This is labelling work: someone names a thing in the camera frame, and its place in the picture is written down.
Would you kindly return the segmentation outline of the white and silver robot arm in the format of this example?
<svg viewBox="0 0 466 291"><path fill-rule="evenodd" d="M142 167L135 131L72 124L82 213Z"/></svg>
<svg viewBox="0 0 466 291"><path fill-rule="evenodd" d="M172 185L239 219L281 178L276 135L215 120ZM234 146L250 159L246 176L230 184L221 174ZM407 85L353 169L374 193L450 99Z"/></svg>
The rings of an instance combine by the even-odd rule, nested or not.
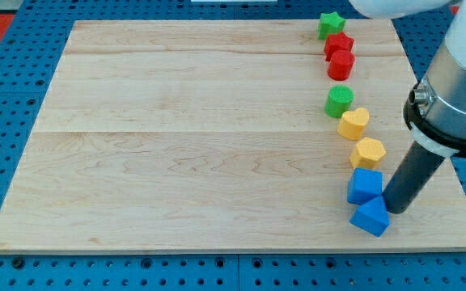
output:
<svg viewBox="0 0 466 291"><path fill-rule="evenodd" d="M416 143L444 158L466 158L466 0L403 109Z"/></svg>

